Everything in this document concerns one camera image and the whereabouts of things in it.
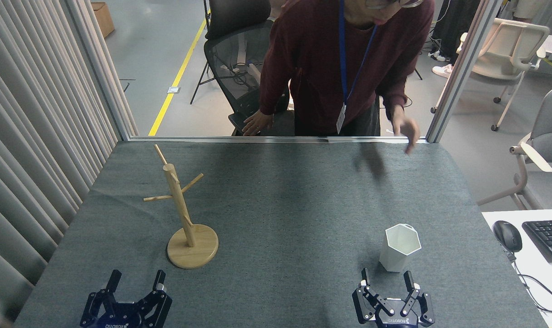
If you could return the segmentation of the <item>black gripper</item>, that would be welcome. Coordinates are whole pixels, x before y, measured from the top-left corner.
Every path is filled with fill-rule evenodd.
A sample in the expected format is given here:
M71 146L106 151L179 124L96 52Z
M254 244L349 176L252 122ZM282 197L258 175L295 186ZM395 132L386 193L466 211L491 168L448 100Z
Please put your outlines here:
M404 273L404 282L409 293L405 301L398 298L383 299L372 289L367 268L361 270L361 276L362 280L352 294L361 324L373 321L378 328L417 328L418 324L430 327L435 323L431 296L422 292L410 271ZM413 310L416 301L419 303L419 316Z
M113 270L107 286L88 295L80 319L81 327L143 328L162 327L165 324L172 298L165 291L166 273L158 270L153 290L137 303L116 303L114 293L122 273Z

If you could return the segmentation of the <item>person's left hand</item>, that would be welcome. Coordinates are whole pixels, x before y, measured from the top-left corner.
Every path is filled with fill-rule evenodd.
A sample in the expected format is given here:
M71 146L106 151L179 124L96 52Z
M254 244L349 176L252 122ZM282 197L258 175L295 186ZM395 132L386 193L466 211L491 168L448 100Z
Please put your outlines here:
M395 135L403 135L409 140L404 152L411 155L420 138L418 123L405 114L403 106L394 105L391 108L391 124Z

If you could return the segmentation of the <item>person's right hand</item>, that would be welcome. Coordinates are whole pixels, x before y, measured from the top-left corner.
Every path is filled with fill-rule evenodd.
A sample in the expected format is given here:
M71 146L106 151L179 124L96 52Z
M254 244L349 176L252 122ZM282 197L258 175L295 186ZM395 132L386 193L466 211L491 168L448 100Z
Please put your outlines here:
M274 122L274 114L264 114L258 110L249 118L245 119L245 126L242 129L243 136L255 136L266 129L271 129Z

